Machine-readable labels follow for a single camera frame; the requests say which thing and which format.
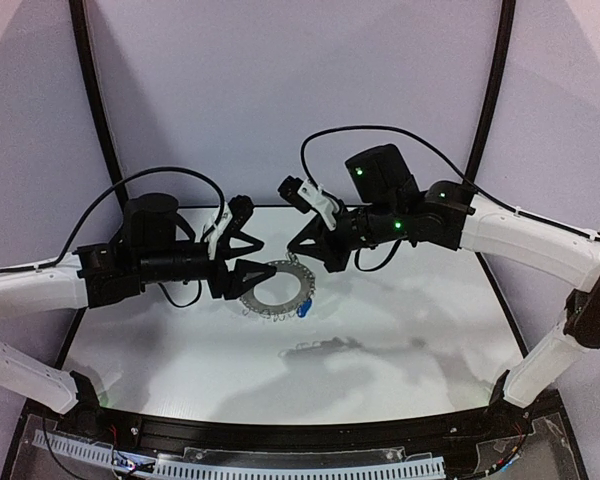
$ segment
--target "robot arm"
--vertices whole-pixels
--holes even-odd
[[[316,258],[327,271],[338,272],[346,268],[351,253],[361,248],[396,240],[414,247],[430,242],[506,257],[574,287],[560,323],[500,378],[493,404],[529,406],[584,353],[600,348],[600,233],[528,212],[511,212],[450,181],[437,182],[421,192],[394,145],[362,152],[345,165],[368,205],[341,209],[335,215],[334,229],[314,217],[289,243],[291,252]],[[278,191],[300,209],[294,195],[297,184],[297,179],[289,177]]]
[[[49,263],[40,262],[28,270],[0,273],[0,320],[111,305],[141,294],[148,284],[168,281],[205,280],[213,298],[230,300],[275,274],[275,267],[242,259],[233,271],[227,267],[227,260],[264,245],[241,231],[253,214],[248,197],[233,198],[201,241],[177,210],[177,200],[169,195],[144,195],[127,203],[122,227],[109,243],[80,247],[53,268],[38,268]],[[176,240],[176,227],[188,239]],[[232,238],[248,245],[231,247]],[[60,414],[98,409],[88,378],[48,367],[3,342],[0,385]]]

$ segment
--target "curved black pole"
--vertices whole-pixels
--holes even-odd
[[[91,107],[91,116],[96,127],[100,148],[102,149],[102,155],[107,165],[111,183],[115,184],[124,177],[120,170],[120,163],[118,162],[118,156],[113,145],[111,130],[109,129],[109,122],[107,121],[100,86],[98,85],[96,67],[91,52],[91,40],[89,38],[84,0],[69,0],[69,8],[71,10],[71,23],[73,25],[73,35],[76,40],[76,50],[78,51],[80,69],[82,70],[82,80],[84,81],[84,88],[89,99],[89,106]],[[116,189],[116,197],[118,198],[120,208],[124,208],[124,205],[129,200],[129,193],[124,185]]]
[[[469,180],[474,181],[480,168],[484,147],[487,144],[487,137],[491,129],[493,114],[498,102],[500,85],[504,75],[504,67],[507,63],[507,52],[509,51],[509,40],[511,39],[511,30],[513,28],[513,14],[516,9],[516,0],[502,0],[500,9],[500,23],[498,25],[498,34],[496,36],[496,46],[493,51],[493,60],[491,62],[491,71],[489,72],[489,82],[487,91],[482,104],[482,113],[478,121],[476,136],[473,139],[473,146],[469,154],[469,161],[465,175]]]

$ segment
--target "blue tag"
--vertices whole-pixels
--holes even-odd
[[[298,317],[300,317],[300,318],[306,317],[307,313],[309,313],[309,309],[311,308],[312,304],[313,304],[313,301],[311,299],[308,299],[306,302],[304,302],[302,305],[300,305],[298,307],[298,309],[296,310],[296,314],[298,315]]]

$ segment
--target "metal ring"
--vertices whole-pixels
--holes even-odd
[[[252,312],[260,315],[269,315],[276,317],[287,313],[295,312],[304,304],[315,292],[316,279],[311,270],[299,262],[289,260],[275,260],[267,265],[276,267],[277,273],[288,273],[300,281],[300,290],[291,300],[279,305],[267,305],[258,300],[254,294],[254,288],[240,297],[240,301]]]

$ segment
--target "white cable channel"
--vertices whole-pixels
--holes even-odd
[[[89,444],[51,433],[48,437],[56,456],[111,468],[111,446],[102,446],[102,443]],[[42,430],[36,430],[33,445],[47,450]],[[146,457],[146,461],[156,462],[153,473],[137,472],[134,475],[160,480],[444,480],[446,478],[442,457],[366,467],[320,469],[237,468],[156,460],[149,457]]]

